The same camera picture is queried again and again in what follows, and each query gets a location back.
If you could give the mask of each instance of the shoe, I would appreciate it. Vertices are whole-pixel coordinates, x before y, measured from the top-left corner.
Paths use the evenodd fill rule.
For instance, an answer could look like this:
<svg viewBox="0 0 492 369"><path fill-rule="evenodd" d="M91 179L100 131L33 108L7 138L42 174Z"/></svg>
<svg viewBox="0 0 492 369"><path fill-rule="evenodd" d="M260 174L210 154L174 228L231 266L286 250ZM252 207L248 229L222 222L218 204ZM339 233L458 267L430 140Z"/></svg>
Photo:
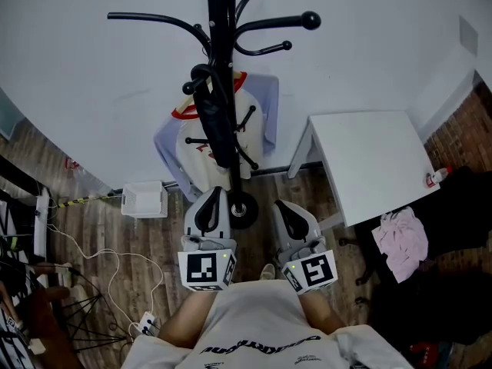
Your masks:
<svg viewBox="0 0 492 369"><path fill-rule="evenodd" d="M55 264L55 266L56 273L58 274L58 284L66 288L70 288L72 279L71 272L68 267L71 268L71 264L69 262L65 262L63 265Z"/></svg>
<svg viewBox="0 0 492 369"><path fill-rule="evenodd" d="M85 313L88 313L91 310L92 303L88 300L89 298L85 292L84 286L76 284L70 289L70 296L80 303Z"/></svg>
<svg viewBox="0 0 492 369"><path fill-rule="evenodd" d="M273 264L266 264L263 267L259 280L275 280L275 267Z"/></svg>

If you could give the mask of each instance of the white t-shirt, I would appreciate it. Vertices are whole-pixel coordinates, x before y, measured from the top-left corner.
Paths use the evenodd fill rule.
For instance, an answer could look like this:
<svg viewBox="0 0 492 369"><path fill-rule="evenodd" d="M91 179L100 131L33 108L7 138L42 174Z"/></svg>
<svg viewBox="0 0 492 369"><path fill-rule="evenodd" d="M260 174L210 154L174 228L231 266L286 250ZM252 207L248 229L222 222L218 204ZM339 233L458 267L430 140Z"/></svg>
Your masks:
<svg viewBox="0 0 492 369"><path fill-rule="evenodd" d="M327 336L309 326L288 281L233 284L218 294L193 350L139 336L122 369L411 369L367 325Z"/></svg>

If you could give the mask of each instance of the black coat rack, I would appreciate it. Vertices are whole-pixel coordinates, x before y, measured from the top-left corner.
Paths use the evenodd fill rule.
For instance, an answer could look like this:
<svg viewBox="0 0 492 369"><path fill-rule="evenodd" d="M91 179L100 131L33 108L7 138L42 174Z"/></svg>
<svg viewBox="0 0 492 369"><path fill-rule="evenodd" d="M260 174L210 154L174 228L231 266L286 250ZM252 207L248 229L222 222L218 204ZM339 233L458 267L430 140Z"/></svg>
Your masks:
<svg viewBox="0 0 492 369"><path fill-rule="evenodd" d="M183 85L186 95L193 95L207 140L186 138L187 143L208 143L218 165L230 168L231 193L228 195L231 226L247 228L258 217L258 204L248 193L242 191L239 170L239 155L258 169L258 164L251 160L241 149L236 132L244 127L254 113L251 108L245 119L238 124L234 103L234 79L232 54L234 49L248 56L266 55L267 53L289 50L292 44L284 41L257 51L248 51L238 44L238 38L245 32L266 28L303 27L315 30L321 24L321 18L315 12L305 12L298 16L264 19L237 26L244 7L250 0L241 0L236 7L236 0L208 0L208 25L210 38L201 25L189 25L179 19L164 15L142 14L132 12L110 12L108 19L131 19L138 21L163 22L176 25L190 32L203 46L208 56L206 65L197 65L191 70L191 81ZM213 91L209 92L207 79L211 77Z"/></svg>

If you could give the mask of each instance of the white box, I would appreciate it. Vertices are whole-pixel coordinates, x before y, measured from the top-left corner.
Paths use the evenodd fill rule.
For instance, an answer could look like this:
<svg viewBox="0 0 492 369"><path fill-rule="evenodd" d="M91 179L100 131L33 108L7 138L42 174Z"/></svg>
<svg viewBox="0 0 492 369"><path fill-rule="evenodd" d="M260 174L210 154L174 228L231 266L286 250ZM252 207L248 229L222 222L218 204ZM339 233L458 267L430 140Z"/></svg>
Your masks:
<svg viewBox="0 0 492 369"><path fill-rule="evenodd" d="M168 192L160 181L128 183L123 187L121 214L133 218L166 218Z"/></svg>

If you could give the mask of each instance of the brick wall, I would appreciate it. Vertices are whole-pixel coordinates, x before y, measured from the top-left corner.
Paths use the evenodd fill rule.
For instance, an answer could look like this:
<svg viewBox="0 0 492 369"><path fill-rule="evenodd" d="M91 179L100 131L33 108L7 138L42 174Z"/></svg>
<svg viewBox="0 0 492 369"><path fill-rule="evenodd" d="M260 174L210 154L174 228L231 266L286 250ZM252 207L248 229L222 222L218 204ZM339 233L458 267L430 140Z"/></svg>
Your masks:
<svg viewBox="0 0 492 369"><path fill-rule="evenodd" d="M474 172L492 170L492 94L483 82L432 134L425 144L425 149L434 169L447 166L456 169L467 165ZM491 242L489 239L485 248L443 254L435 263L443 272L475 269L492 273ZM464 369L479 364L490 356L491 345L492 332L479 337L469 346L455 344L450 369Z"/></svg>
<svg viewBox="0 0 492 369"><path fill-rule="evenodd" d="M492 170L492 93L481 82L425 144L434 169Z"/></svg>

